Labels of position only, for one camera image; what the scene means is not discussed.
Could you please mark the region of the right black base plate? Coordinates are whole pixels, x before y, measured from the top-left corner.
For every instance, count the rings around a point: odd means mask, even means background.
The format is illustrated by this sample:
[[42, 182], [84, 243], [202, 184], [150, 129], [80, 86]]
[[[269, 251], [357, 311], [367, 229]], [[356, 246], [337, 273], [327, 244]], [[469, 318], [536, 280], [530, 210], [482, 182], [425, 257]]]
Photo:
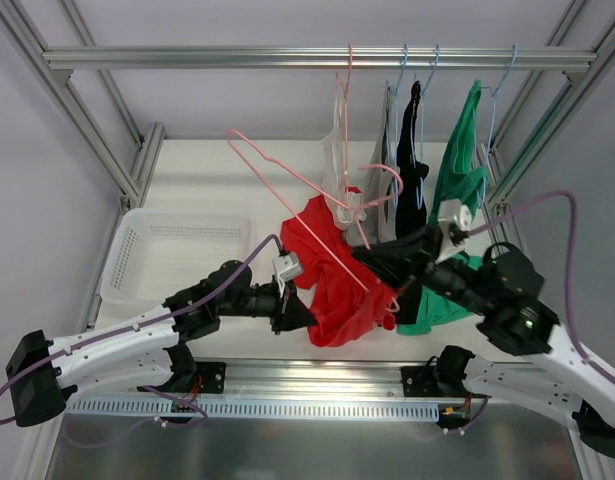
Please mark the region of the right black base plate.
[[403, 366], [400, 368], [401, 386], [405, 398], [441, 397], [440, 390], [433, 375], [433, 366]]

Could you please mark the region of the blue hanger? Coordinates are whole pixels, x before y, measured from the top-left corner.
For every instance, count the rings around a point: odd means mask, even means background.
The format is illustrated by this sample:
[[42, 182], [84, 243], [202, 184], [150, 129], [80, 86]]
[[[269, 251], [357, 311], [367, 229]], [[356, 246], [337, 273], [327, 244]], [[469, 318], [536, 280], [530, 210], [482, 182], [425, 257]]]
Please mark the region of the blue hanger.
[[409, 47], [407, 44], [403, 45], [403, 56], [400, 62], [400, 70], [398, 78], [393, 85], [389, 85], [392, 105], [390, 107], [390, 113], [388, 116], [388, 147], [389, 147], [389, 160], [388, 166], [396, 169], [397, 167], [397, 143], [398, 134], [400, 132], [399, 120], [400, 120], [400, 108], [399, 108], [399, 96], [402, 79], [407, 67], [409, 57]]
[[482, 209], [485, 205], [487, 191], [488, 191], [490, 158], [491, 158], [491, 151], [492, 151], [492, 140], [493, 140], [493, 134], [494, 134], [494, 127], [496, 125], [498, 97], [500, 96], [500, 91], [503, 89], [509, 74], [511, 73], [512, 69], [515, 66], [516, 59], [518, 56], [518, 51], [519, 51], [518, 45], [514, 44], [511, 49], [510, 61], [506, 65], [505, 71], [502, 74], [496, 86], [482, 86], [481, 87], [482, 91], [487, 91], [490, 94], [492, 105], [491, 105], [489, 130], [488, 130], [488, 134], [487, 134], [487, 138], [485, 142], [485, 153], [478, 157], [479, 166], [485, 169], [485, 175], [482, 179], [481, 186], [479, 187], [479, 190], [477, 191], [477, 201], [478, 201], [478, 207], [480, 209]]
[[425, 81], [425, 83], [421, 86], [420, 95], [418, 100], [418, 109], [417, 109], [417, 119], [420, 122], [419, 125], [419, 137], [418, 137], [418, 149], [412, 147], [413, 150], [413, 164], [415, 167], [415, 171], [418, 173], [418, 180], [415, 185], [415, 199], [416, 206], [418, 210], [421, 210], [425, 206], [424, 199], [424, 181], [425, 176], [422, 174], [422, 168], [426, 166], [424, 163], [424, 143], [425, 143], [425, 101], [429, 86], [433, 80], [435, 75], [438, 63], [440, 59], [440, 45], [437, 44], [434, 49], [434, 60], [431, 63], [430, 73]]

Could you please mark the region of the white tank top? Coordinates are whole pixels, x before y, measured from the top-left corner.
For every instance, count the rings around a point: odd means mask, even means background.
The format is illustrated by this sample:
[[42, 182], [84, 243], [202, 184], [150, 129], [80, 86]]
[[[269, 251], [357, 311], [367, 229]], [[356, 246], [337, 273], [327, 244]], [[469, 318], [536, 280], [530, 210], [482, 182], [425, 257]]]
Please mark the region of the white tank top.
[[342, 88], [336, 90], [332, 129], [322, 140], [324, 149], [324, 173], [321, 189], [327, 208], [332, 214], [334, 225], [346, 231], [366, 215], [358, 213], [363, 203], [363, 194], [349, 182], [348, 143], [345, 137], [347, 106]]

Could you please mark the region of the aluminium hanging rail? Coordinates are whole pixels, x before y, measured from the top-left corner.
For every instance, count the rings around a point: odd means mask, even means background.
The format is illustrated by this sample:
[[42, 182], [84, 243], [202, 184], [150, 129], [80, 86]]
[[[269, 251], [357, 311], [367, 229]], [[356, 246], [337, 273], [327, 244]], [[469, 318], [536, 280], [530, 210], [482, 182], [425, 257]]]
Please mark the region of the aluminium hanging rail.
[[586, 71], [591, 50], [564, 47], [51, 47], [42, 58], [53, 70], [145, 69], [448, 69]]

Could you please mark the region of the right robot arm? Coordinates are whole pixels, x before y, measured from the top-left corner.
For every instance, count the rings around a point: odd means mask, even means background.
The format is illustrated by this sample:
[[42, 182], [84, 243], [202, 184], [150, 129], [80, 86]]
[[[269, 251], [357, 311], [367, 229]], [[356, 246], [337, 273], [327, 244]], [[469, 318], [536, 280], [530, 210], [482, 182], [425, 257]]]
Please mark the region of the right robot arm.
[[353, 248], [355, 260], [397, 293], [425, 287], [481, 317], [477, 330], [498, 350], [547, 373], [533, 378], [497, 367], [456, 345], [433, 369], [435, 388], [448, 397], [493, 397], [550, 418], [584, 445], [615, 459], [615, 384], [584, 358], [558, 315], [542, 303], [544, 279], [515, 246], [485, 254], [472, 270], [456, 259], [469, 235], [456, 225], [425, 227], [403, 239]]

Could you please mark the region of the aluminium front rail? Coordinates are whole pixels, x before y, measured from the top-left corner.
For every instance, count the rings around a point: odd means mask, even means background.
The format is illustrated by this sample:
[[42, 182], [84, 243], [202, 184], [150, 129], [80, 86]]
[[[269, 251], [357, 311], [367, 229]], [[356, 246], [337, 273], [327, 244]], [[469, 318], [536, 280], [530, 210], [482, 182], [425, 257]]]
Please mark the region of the aluminium front rail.
[[[401, 386], [400, 368], [382, 363], [314, 363], [296, 361], [228, 361], [223, 394], [192, 395], [192, 376], [196, 360], [172, 360], [164, 351], [126, 359], [115, 365], [92, 367], [81, 362], [78, 369], [68, 366], [64, 355], [48, 365], [48, 375], [57, 384], [67, 404], [101, 395], [125, 391], [150, 392], [169, 398], [189, 409], [198, 398], [209, 396], [238, 397], [258, 395], [269, 398], [353, 399], [391, 396], [405, 398]], [[578, 407], [581, 400], [556, 381], [549, 381], [533, 372], [506, 370], [502, 365], [485, 362], [469, 378], [458, 375], [443, 377], [436, 360], [433, 375], [441, 397], [494, 397], [523, 407], [530, 403], [551, 407]]]

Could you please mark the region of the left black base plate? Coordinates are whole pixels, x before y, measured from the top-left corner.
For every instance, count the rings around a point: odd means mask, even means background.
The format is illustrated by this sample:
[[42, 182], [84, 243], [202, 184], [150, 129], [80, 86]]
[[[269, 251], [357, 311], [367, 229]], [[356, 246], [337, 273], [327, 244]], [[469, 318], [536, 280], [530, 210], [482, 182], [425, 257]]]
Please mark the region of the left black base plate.
[[196, 361], [196, 371], [192, 376], [190, 393], [192, 395], [224, 393], [227, 364], [219, 361]]

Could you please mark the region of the red tank top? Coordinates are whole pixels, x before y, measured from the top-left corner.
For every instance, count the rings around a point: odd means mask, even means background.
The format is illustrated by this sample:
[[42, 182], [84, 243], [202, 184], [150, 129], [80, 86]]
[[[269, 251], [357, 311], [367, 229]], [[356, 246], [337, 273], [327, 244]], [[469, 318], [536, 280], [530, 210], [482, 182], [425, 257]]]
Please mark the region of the red tank top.
[[308, 329], [313, 345], [341, 347], [376, 327], [395, 328], [393, 290], [352, 258], [323, 196], [311, 198], [298, 216], [284, 221], [280, 238], [303, 267], [296, 286], [314, 291], [310, 311], [317, 324]]

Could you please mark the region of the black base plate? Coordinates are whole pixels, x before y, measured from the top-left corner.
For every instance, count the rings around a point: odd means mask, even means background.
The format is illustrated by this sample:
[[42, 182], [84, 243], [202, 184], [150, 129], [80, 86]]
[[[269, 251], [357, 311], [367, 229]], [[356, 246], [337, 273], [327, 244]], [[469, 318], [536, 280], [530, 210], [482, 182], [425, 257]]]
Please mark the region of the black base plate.
[[403, 366], [400, 368], [401, 386], [405, 398], [441, 397], [440, 390], [433, 375], [433, 366]]
[[219, 361], [196, 361], [196, 371], [192, 376], [190, 393], [192, 395], [224, 393], [227, 364]]

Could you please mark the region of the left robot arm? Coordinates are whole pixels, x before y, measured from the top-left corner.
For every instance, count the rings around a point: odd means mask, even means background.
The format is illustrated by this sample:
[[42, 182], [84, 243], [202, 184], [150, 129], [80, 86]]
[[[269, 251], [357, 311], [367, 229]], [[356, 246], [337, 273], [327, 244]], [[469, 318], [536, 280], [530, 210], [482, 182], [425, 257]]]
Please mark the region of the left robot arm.
[[189, 342], [217, 332], [224, 317], [266, 318], [276, 335], [315, 325], [297, 293], [297, 257], [276, 258], [273, 270], [270, 282], [255, 284], [248, 265], [228, 261], [115, 327], [54, 339], [41, 330], [26, 334], [6, 366], [14, 423], [42, 424], [107, 391], [186, 390], [197, 372]]

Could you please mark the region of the black tank top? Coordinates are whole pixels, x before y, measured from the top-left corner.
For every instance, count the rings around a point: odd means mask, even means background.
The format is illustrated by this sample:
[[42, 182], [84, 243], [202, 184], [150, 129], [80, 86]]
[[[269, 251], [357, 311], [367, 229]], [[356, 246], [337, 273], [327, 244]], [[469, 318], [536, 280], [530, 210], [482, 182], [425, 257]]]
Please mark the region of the black tank top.
[[[400, 136], [396, 148], [396, 166], [403, 181], [402, 193], [398, 196], [397, 205], [383, 203], [376, 208], [377, 240], [374, 245], [393, 243], [408, 237], [423, 229], [427, 223], [427, 208], [423, 194], [423, 184], [429, 173], [428, 165], [416, 159], [415, 122], [421, 100], [421, 84], [415, 81], [411, 87], [410, 99], [405, 107]], [[378, 196], [388, 195], [390, 187], [387, 184], [391, 175], [384, 169], [378, 169]], [[410, 285], [398, 300], [400, 310], [392, 313], [389, 323], [383, 327], [393, 330], [396, 325], [414, 325], [422, 297], [422, 287]]]

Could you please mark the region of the white plastic basket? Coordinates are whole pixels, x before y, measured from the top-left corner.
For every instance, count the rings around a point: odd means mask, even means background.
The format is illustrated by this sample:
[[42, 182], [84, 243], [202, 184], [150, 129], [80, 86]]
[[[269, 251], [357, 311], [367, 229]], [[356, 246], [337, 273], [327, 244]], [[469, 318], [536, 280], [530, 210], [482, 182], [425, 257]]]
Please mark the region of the white plastic basket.
[[122, 311], [149, 310], [222, 262], [245, 259], [255, 242], [255, 223], [246, 215], [133, 209], [113, 238], [101, 298]]

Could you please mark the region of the green tank top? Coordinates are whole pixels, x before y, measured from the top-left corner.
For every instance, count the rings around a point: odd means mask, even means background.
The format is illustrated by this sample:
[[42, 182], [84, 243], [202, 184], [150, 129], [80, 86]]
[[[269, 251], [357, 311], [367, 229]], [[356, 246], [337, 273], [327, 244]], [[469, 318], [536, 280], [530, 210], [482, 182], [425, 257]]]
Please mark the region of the green tank top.
[[[460, 199], [472, 214], [478, 210], [477, 191], [485, 175], [482, 167], [472, 166], [475, 148], [476, 117], [481, 98], [481, 82], [471, 86], [456, 125], [447, 142], [435, 183], [432, 205], [427, 208], [425, 226], [437, 224], [442, 201]], [[396, 325], [397, 333], [405, 336], [429, 334], [435, 326], [453, 323], [470, 316], [470, 312], [433, 291], [422, 288], [422, 297], [414, 325]]]

